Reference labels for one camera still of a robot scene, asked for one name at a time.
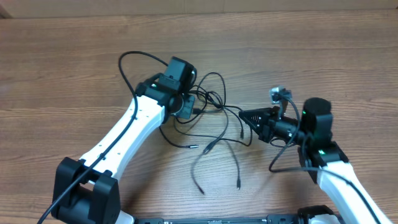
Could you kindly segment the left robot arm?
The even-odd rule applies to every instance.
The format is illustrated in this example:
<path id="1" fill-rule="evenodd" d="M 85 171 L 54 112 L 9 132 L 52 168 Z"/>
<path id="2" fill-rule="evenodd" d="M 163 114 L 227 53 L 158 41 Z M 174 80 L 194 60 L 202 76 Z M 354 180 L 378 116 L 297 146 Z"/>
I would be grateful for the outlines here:
<path id="1" fill-rule="evenodd" d="M 78 160 L 65 157 L 55 173 L 51 206 L 42 215 L 64 223 L 135 223 L 121 208 L 119 182 L 146 138 L 171 116 L 188 119 L 196 68 L 177 57 L 131 90 L 133 99 L 108 134 Z"/>

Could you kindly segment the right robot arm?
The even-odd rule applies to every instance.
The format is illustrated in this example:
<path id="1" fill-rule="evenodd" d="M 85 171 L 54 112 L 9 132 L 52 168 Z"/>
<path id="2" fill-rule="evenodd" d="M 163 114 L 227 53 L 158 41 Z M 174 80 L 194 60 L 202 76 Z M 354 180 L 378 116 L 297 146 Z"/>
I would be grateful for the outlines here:
<path id="1" fill-rule="evenodd" d="M 287 145 L 298 145 L 300 167 L 269 168 L 270 172 L 308 172 L 315 184 L 330 198 L 345 223 L 390 223 L 359 182 L 348 157 L 332 140 L 331 103 L 323 98 L 309 98 L 297 118 L 284 116 L 290 98 L 278 96 L 282 106 L 239 112 L 261 141 L 274 138 Z"/>

